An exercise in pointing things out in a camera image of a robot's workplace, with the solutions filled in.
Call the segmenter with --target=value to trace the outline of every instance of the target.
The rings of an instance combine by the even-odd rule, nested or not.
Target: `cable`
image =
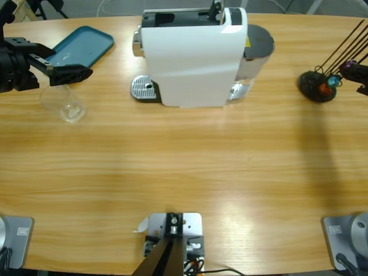
[[[193,275],[193,274],[196,275],[196,274],[206,274],[206,273],[219,273],[219,272],[224,272],[224,271],[231,271],[231,272],[235,272],[239,276],[246,276],[245,274],[235,269],[217,269],[217,270],[194,271],[194,272],[185,272],[185,273],[188,275]]]
[[[129,14],[129,13],[109,13],[108,11],[106,11],[105,6],[111,1],[112,0],[102,0],[102,2],[98,6],[96,17],[99,16],[100,10],[102,10],[103,13],[109,16],[136,16],[136,14]]]
[[[288,11],[283,6],[281,6],[279,3],[276,2],[276,0],[266,0],[266,1],[271,2],[271,3],[275,4],[276,6],[278,6],[283,11],[283,13],[287,13],[287,14],[300,14],[300,13],[288,13]]]
[[[291,5],[294,3],[294,0],[291,0],[290,3],[288,4],[288,6],[286,7],[285,11],[289,10],[289,8],[291,7]]]
[[[96,13],[96,17],[98,17],[99,15],[99,10],[101,9],[101,6],[104,4],[106,0],[102,0],[101,3],[98,5],[98,8],[97,8],[97,13]]]

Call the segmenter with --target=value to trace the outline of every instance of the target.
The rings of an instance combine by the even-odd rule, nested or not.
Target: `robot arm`
[[[92,70],[80,64],[54,66],[47,60],[55,51],[23,37],[4,38],[3,27],[14,21],[17,5],[12,0],[0,0],[0,93],[39,88],[36,76],[29,71],[30,65],[50,78],[50,85],[65,85],[87,79]]]

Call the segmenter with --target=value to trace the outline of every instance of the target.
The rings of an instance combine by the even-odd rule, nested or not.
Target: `transparent cup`
[[[76,122],[86,114],[86,106],[69,85],[48,86],[40,95],[40,104],[68,122]]]

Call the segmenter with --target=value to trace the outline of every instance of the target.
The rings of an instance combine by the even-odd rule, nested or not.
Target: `teal tray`
[[[114,39],[109,34],[82,26],[55,46],[56,54],[47,61],[54,66],[81,64],[90,68],[113,45]]]

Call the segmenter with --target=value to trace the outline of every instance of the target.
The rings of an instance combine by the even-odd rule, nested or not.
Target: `wooden table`
[[[88,107],[76,124],[50,116],[41,89],[0,94],[0,212],[35,220],[25,267],[129,274],[143,260],[144,234],[133,233],[143,218],[200,212],[207,269],[331,269],[321,219],[368,210],[368,98],[345,81],[332,102],[312,103],[296,79],[359,19],[250,14],[276,50],[244,101],[205,109],[131,98],[131,80],[146,73],[131,50],[139,22],[6,26],[6,36],[49,47],[81,25],[116,42],[72,85]]]

